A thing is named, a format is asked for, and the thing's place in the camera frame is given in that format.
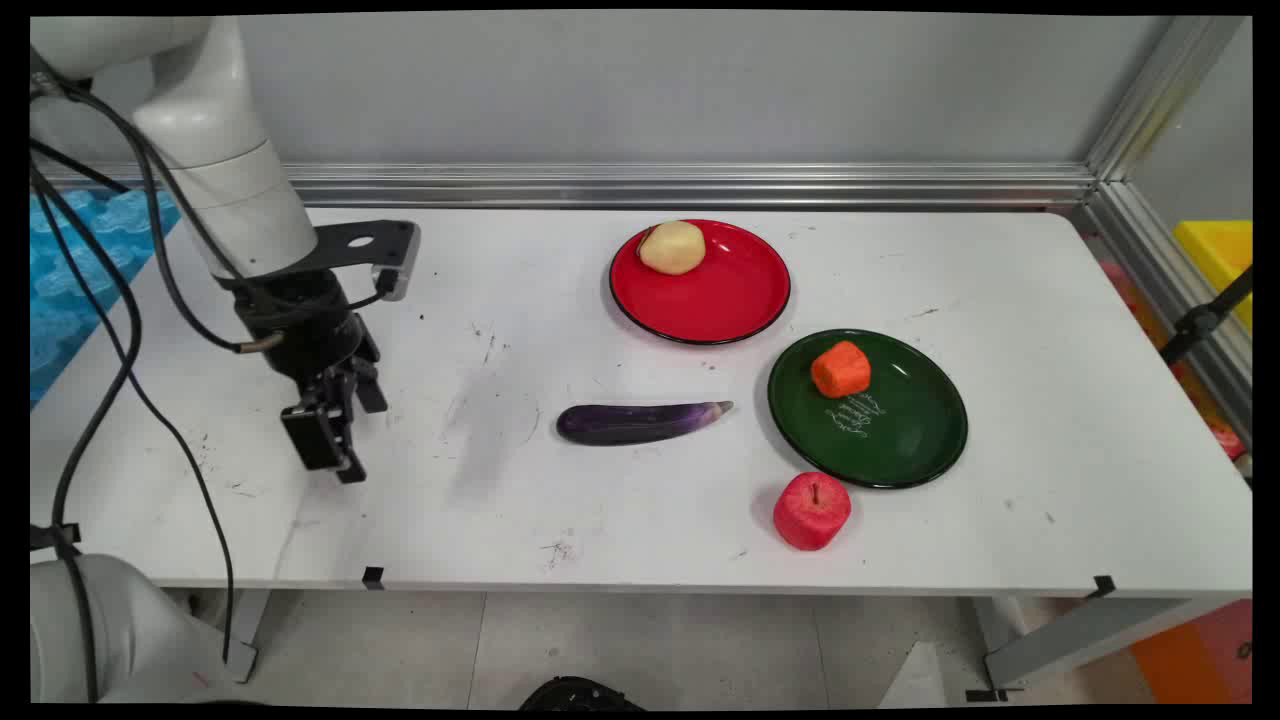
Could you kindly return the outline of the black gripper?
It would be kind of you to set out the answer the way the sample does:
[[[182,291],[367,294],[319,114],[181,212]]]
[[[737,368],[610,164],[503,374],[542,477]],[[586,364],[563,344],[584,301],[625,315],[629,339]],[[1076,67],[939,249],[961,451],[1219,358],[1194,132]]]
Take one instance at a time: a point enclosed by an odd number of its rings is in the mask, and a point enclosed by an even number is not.
[[[259,277],[236,282],[236,314],[256,340],[282,341],[264,352],[265,363],[291,379],[305,402],[316,402],[325,383],[346,372],[367,414],[389,409],[379,383],[380,350],[332,270]],[[347,406],[300,404],[280,413],[294,451],[308,471],[332,471],[342,484],[367,479],[355,451]]]

